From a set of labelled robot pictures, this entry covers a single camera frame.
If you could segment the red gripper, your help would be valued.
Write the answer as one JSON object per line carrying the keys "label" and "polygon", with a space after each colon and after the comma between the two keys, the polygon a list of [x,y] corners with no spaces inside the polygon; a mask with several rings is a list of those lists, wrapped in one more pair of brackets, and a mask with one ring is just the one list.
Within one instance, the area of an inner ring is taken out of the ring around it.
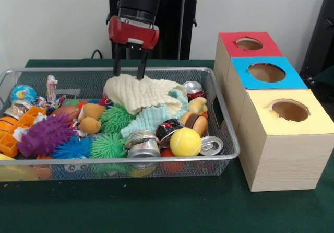
{"label": "red gripper", "polygon": [[123,44],[133,43],[141,45],[143,48],[141,50],[141,62],[137,71],[137,79],[142,80],[145,75],[149,54],[148,50],[153,50],[158,43],[160,34],[159,28],[156,25],[146,24],[119,16],[112,16],[110,18],[108,32],[110,40],[116,43],[114,75],[119,76],[121,74],[121,53]]}

